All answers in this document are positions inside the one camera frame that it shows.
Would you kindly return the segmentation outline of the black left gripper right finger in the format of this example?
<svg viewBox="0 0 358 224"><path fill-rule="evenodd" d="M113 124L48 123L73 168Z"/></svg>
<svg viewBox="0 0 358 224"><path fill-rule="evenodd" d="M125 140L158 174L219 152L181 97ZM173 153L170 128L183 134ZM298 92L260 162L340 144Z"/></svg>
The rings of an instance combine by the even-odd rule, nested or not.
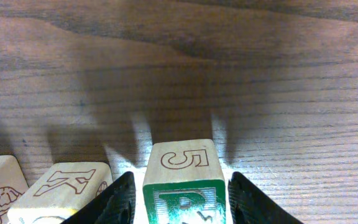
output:
<svg viewBox="0 0 358 224"><path fill-rule="evenodd" d="M234 224L303 224L240 172L232 174L227 189Z"/></svg>

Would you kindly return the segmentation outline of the green R letter block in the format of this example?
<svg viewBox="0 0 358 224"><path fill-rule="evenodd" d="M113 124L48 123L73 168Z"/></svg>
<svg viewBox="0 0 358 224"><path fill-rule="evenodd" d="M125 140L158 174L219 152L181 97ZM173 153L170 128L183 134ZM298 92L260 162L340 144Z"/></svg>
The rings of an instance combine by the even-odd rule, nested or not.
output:
<svg viewBox="0 0 358 224"><path fill-rule="evenodd" d="M142 185L150 223L225 223L226 186L214 142L156 143Z"/></svg>

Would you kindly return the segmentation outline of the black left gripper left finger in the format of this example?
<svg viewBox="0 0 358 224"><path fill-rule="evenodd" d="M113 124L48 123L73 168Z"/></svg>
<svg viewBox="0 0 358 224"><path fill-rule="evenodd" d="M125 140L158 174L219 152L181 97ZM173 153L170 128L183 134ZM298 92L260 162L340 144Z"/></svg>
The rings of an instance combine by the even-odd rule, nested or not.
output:
<svg viewBox="0 0 358 224"><path fill-rule="evenodd" d="M134 174L125 172L62 224L133 224L135 202Z"/></svg>

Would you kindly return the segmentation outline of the yellow O block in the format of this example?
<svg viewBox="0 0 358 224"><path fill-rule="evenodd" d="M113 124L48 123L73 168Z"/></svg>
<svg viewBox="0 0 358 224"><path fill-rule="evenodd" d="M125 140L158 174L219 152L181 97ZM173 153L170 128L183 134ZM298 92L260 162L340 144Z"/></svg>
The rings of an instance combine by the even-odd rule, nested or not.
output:
<svg viewBox="0 0 358 224"><path fill-rule="evenodd" d="M10 223L62 223L112 184L103 162L56 163L10 207Z"/></svg>

